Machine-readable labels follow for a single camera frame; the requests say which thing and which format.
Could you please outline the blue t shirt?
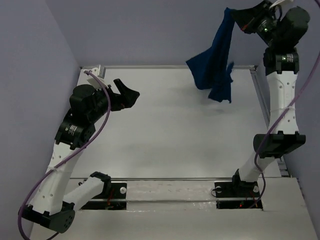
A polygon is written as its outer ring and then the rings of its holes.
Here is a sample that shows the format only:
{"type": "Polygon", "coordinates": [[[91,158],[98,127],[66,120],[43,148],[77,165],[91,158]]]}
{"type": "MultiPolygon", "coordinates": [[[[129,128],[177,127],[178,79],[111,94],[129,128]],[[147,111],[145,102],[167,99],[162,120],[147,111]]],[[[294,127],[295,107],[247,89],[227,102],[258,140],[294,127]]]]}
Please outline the blue t shirt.
{"type": "Polygon", "coordinates": [[[186,64],[198,90],[209,90],[208,98],[216,102],[232,102],[232,77],[234,62],[228,62],[235,20],[232,9],[224,10],[223,20],[211,46],[190,58],[186,64]]]}

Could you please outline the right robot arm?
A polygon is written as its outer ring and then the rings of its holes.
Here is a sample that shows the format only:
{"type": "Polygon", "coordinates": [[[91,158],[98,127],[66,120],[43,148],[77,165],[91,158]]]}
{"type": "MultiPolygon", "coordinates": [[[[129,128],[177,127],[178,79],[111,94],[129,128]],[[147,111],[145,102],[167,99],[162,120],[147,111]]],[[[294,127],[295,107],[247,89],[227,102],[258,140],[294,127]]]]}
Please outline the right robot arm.
{"type": "Polygon", "coordinates": [[[252,8],[231,12],[244,33],[257,34],[267,45],[263,65],[270,94],[268,131],[254,136],[252,157],[233,175],[230,190],[235,196],[252,191],[259,176],[274,160],[306,142],[296,122],[295,90],[300,70],[296,45],[307,32],[311,18],[299,6],[276,17],[276,11],[281,9],[279,1],[264,0],[252,8]]]}

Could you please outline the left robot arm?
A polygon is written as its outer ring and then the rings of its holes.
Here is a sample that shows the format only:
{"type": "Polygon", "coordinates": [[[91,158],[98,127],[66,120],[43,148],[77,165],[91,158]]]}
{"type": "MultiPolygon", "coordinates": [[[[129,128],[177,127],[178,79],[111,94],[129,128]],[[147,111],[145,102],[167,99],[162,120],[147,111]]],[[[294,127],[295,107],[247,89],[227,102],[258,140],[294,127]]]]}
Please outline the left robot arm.
{"type": "Polygon", "coordinates": [[[54,138],[55,143],[46,177],[36,184],[37,193],[25,204],[21,217],[56,234],[65,233],[74,221],[76,211],[91,199],[113,195],[111,177],[95,171],[70,193],[66,188],[73,169],[84,149],[102,131],[95,123],[110,112],[131,108],[140,96],[138,91],[115,79],[118,93],[110,85],[90,79],[76,86],[69,98],[70,108],[54,138]]]}

